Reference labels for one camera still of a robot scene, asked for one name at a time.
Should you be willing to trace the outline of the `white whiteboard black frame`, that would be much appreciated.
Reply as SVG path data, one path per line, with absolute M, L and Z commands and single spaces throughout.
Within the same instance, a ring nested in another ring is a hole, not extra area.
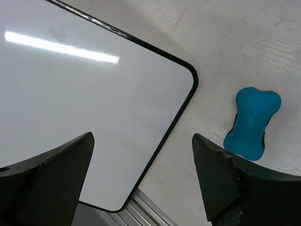
M 197 86 L 191 64 L 63 2 L 0 3 L 0 165 L 91 132 L 85 205 L 124 209 Z

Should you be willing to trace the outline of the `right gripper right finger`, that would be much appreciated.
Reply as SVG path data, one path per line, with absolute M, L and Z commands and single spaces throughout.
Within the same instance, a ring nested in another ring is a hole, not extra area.
M 231 154 L 200 134 L 192 149 L 213 226 L 299 226 L 301 178 Z

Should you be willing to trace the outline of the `blue whiteboard eraser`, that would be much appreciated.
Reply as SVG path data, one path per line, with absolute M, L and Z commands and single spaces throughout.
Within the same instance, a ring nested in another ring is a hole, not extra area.
M 274 91 L 248 87 L 237 93 L 235 103 L 237 113 L 223 147 L 249 161 L 257 161 L 265 149 L 265 128 L 280 109 L 281 97 Z

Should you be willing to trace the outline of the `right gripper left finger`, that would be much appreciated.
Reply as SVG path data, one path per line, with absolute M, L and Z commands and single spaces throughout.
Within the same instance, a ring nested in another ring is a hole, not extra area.
M 2 226 L 70 226 L 95 139 L 87 132 L 55 149 L 0 169 Z

